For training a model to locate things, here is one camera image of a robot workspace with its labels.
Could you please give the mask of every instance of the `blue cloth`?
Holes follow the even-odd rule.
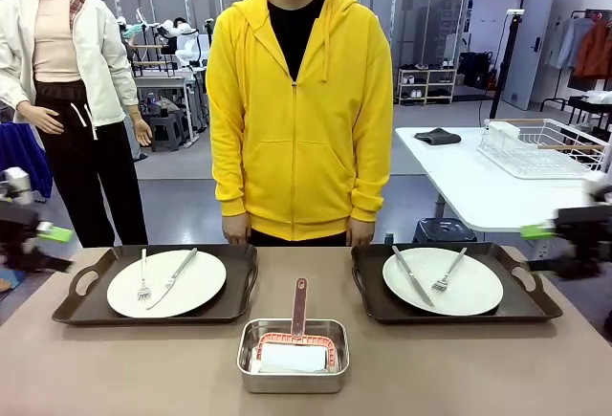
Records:
[[[567,25],[567,33],[563,38],[561,51],[558,55],[558,69],[564,69],[565,67],[576,67],[582,39],[591,29],[593,29],[594,25],[595,21],[589,19],[588,17],[570,19],[570,22]]]
[[[0,124],[0,171],[9,167],[21,167],[30,176],[32,190],[39,191],[44,198],[51,197],[54,178],[47,155],[28,124]]]

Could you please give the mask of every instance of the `beige top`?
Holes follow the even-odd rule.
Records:
[[[365,313],[350,249],[270,248],[258,250],[251,308],[235,324],[53,322],[75,272],[101,255],[81,251],[70,274],[53,275],[0,328],[0,414],[610,416],[612,347],[548,280],[564,312],[548,323],[389,327]],[[308,317],[346,327],[344,388],[249,394],[236,365],[242,329],[250,318],[289,317],[300,276],[309,280]]]
[[[34,29],[34,76],[46,83],[80,80],[70,32],[70,0],[40,0]]]

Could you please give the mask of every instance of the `yellow hoodie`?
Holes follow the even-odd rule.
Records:
[[[217,20],[210,49],[212,174],[224,216],[291,241],[376,220],[389,179],[393,117],[389,43],[356,0],[325,0],[297,81],[268,0]]]

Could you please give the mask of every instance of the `dish rack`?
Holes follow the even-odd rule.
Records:
[[[488,120],[478,151],[519,179],[582,179],[610,144],[555,120]]]

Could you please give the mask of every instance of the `orange jacket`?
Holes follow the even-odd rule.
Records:
[[[575,77],[606,79],[612,76],[612,36],[608,23],[599,21],[582,40]]]

